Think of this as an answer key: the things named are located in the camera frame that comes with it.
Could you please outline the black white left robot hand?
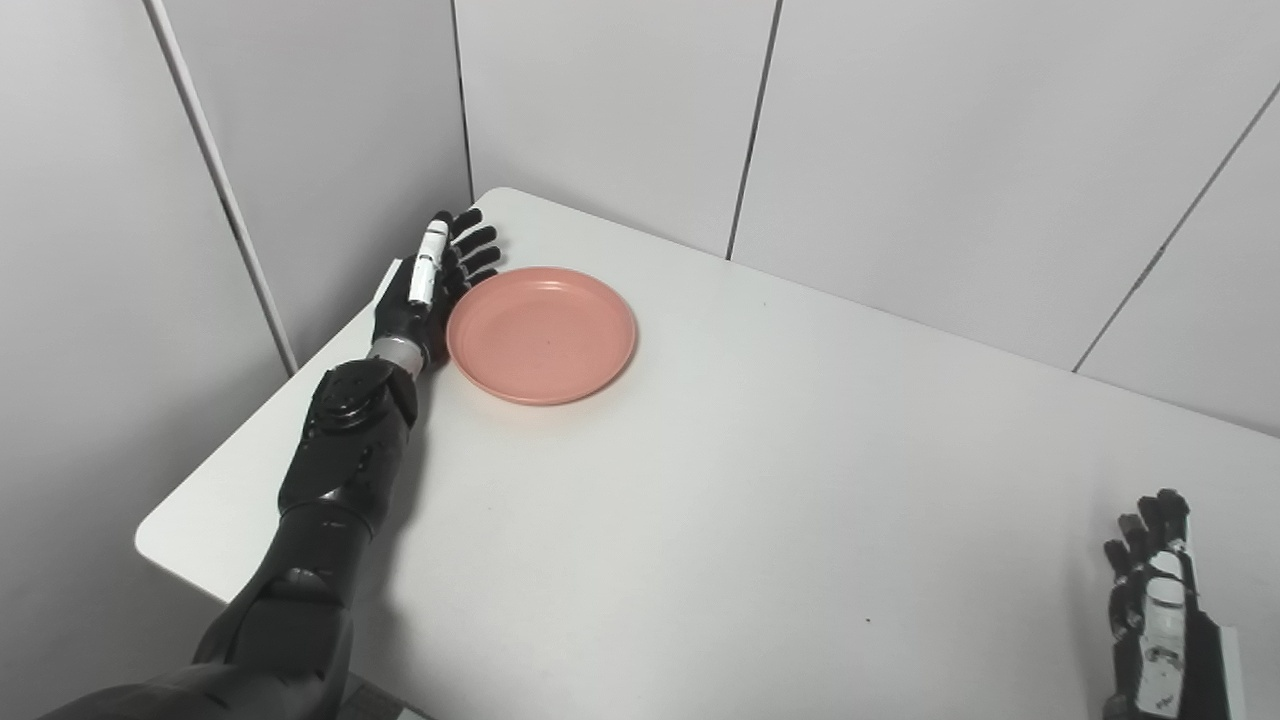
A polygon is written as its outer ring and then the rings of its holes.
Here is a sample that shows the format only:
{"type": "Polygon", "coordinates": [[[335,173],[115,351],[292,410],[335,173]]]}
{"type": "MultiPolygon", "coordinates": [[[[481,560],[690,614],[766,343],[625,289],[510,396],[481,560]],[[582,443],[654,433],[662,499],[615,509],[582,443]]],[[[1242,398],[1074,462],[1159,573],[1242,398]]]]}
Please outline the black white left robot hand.
{"type": "Polygon", "coordinates": [[[413,254],[399,260],[374,311],[372,357],[408,355],[401,363],[417,375],[449,357],[445,332],[465,295],[498,274],[497,228],[480,208],[460,215],[439,211],[413,254]]]}

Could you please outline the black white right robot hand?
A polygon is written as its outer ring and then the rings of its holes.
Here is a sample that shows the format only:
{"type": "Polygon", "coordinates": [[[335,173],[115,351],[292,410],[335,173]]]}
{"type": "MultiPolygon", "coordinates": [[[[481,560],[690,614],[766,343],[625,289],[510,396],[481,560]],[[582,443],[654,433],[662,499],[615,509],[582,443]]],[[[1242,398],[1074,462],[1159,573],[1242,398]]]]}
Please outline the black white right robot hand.
{"type": "Polygon", "coordinates": [[[1204,611],[1190,507],[1175,489],[1142,496],[1103,543],[1114,692],[1106,719],[1243,719],[1236,632],[1204,611]]]}

